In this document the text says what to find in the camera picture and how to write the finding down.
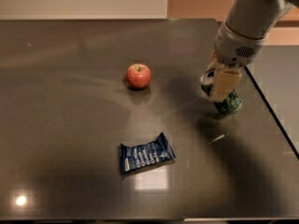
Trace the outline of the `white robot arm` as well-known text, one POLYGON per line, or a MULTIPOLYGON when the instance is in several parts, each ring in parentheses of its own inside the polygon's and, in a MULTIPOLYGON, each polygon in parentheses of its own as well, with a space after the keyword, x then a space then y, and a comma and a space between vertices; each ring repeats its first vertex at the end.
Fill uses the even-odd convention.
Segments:
POLYGON ((215 39, 211 67, 215 69, 213 102, 222 102, 239 82, 239 68, 252 63, 268 33, 299 0, 235 0, 215 39))

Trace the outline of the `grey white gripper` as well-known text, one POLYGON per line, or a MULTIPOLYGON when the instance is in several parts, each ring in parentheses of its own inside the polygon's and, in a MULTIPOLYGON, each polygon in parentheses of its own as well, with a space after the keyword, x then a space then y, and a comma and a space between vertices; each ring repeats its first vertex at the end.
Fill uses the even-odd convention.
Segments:
POLYGON ((246 66, 252 63, 264 47, 265 41, 265 37, 247 38, 232 31, 225 23, 221 25, 206 67, 206 70, 215 69, 209 94, 212 102, 223 102, 242 78, 240 69, 230 65, 246 66))

